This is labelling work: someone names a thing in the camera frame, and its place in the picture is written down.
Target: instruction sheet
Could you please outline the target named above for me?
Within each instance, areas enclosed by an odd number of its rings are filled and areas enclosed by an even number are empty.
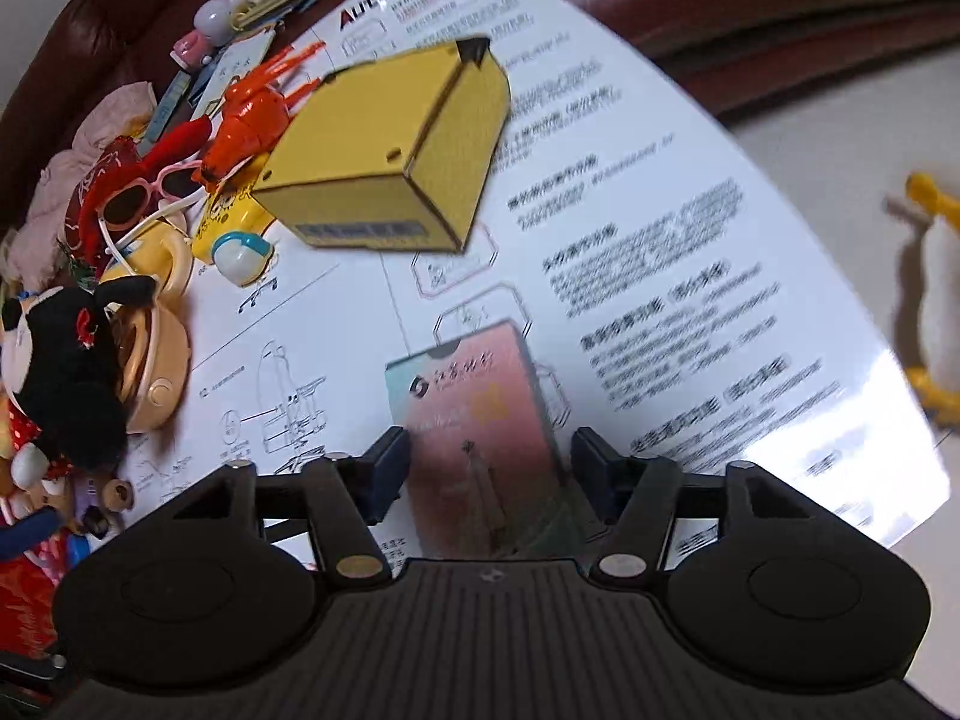
[[[949,497],[896,359],[793,207],[695,103],[563,0],[349,0],[288,79],[475,34],[512,113],[463,255],[312,250],[282,225],[239,289],[199,262],[184,402],[131,441],[133,518],[233,458],[260,473],[362,453],[389,362],[510,319],[560,450],[596,429],[690,471],[760,464],[890,545]],[[404,494],[373,528],[421,548]],[[716,536],[680,524],[669,562]],[[305,538],[285,543],[313,560]]]

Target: sofa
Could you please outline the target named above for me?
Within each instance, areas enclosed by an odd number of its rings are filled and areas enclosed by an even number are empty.
[[[162,94],[171,45],[206,0],[72,0],[0,119],[0,228],[109,91]],[[343,0],[288,20],[275,50]],[[960,0],[570,0],[654,59],[713,114],[733,117],[822,79],[960,36]]]

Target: sunglasses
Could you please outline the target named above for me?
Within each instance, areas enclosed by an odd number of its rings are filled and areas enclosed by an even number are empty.
[[[107,198],[101,215],[112,232],[122,232],[137,223],[147,206],[155,197],[160,199],[160,207],[179,200],[195,198],[199,201],[205,195],[203,184],[193,180],[193,173],[200,167],[199,159],[179,162],[165,167],[157,174],[157,180],[148,181],[138,178],[120,191]]]

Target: yellow box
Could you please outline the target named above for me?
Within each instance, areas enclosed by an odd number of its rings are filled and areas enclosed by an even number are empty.
[[[510,110],[490,39],[328,76],[253,196],[315,247],[460,251]]]

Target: black plush toy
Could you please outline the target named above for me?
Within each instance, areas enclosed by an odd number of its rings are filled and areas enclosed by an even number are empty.
[[[37,483],[61,456],[86,471],[114,469],[127,426],[117,397],[120,362],[104,308],[148,305],[154,291],[149,276],[127,276],[93,294],[56,287],[3,304],[3,382],[13,409],[29,420],[11,409],[18,450],[11,474],[19,488]]]

